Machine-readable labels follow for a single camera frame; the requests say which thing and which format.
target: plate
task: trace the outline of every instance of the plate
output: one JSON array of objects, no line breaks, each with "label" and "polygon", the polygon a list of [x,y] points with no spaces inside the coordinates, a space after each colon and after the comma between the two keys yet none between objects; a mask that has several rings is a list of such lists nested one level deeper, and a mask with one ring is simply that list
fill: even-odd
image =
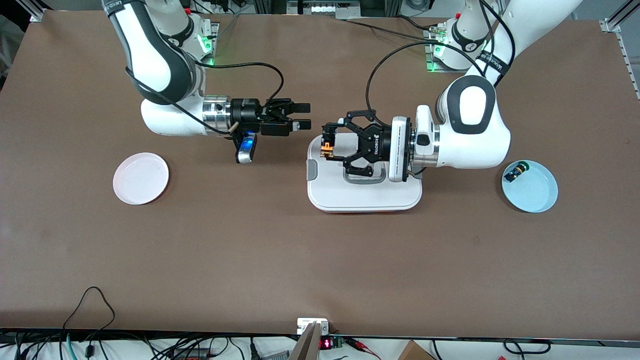
[{"label": "plate", "polygon": [[[504,176],[512,171],[519,162],[529,164],[529,169],[520,174],[513,182]],[[541,213],[549,210],[558,198],[558,185],[551,171],[531,160],[512,162],[502,173],[502,192],[516,208],[528,213]]]},{"label": "plate", "polygon": [[169,182],[169,167],[164,159],[150,152],[129,156],[113,175],[113,191],[118,199],[131,205],[155,200]]}]

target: teal cable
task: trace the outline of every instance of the teal cable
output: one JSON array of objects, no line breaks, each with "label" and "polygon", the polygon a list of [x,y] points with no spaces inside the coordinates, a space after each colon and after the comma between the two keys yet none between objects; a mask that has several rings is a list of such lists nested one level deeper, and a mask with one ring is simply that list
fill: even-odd
[{"label": "teal cable", "polygon": [[76,357],[76,353],[74,352],[74,348],[71,347],[71,334],[67,334],[67,347],[69,348],[69,352],[71,353],[71,358],[73,360],[78,360]]}]

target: brown table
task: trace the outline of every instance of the brown table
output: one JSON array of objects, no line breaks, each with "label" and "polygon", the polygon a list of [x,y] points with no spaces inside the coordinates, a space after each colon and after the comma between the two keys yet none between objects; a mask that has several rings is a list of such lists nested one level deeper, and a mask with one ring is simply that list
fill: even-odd
[{"label": "brown table", "polygon": [[[506,161],[553,171],[550,211],[509,206],[501,168],[428,170],[402,213],[309,203],[309,141],[365,108],[372,68],[405,43],[322,16],[240,16],[216,63],[278,66],[281,94],[311,102],[315,123],[261,138],[255,163],[236,165],[227,141],[145,127],[104,13],[47,12],[0,93],[1,326],[59,327],[97,285],[120,329],[292,332],[297,317],[323,316],[348,334],[640,340],[640,104],[595,21],[560,25],[498,88]],[[277,86],[268,69],[208,74],[209,94],[263,99]],[[382,119],[413,116],[457,76],[427,73],[416,47],[380,69],[371,101]],[[126,205],[113,172],[145,151],[167,160],[170,185]],[[70,325],[107,318],[93,294]]]}]

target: light blue plate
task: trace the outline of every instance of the light blue plate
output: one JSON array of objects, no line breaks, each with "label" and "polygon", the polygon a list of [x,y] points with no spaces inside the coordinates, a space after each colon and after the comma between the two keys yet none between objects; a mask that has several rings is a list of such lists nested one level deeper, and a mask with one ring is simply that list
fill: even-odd
[{"label": "light blue plate", "polygon": [[[506,181],[504,176],[515,166],[524,161],[529,170],[523,172],[513,182]],[[515,161],[502,173],[502,192],[507,200],[516,208],[528,213],[541,213],[549,210],[558,198],[558,184],[551,171],[531,160]]]}]

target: wooden block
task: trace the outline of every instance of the wooden block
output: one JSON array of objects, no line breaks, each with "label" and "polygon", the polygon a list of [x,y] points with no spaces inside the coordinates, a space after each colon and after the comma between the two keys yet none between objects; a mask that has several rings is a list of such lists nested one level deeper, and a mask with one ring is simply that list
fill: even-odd
[{"label": "wooden block", "polygon": [[433,356],[429,355],[420,345],[415,341],[410,340],[406,345],[398,360],[436,360]]}]

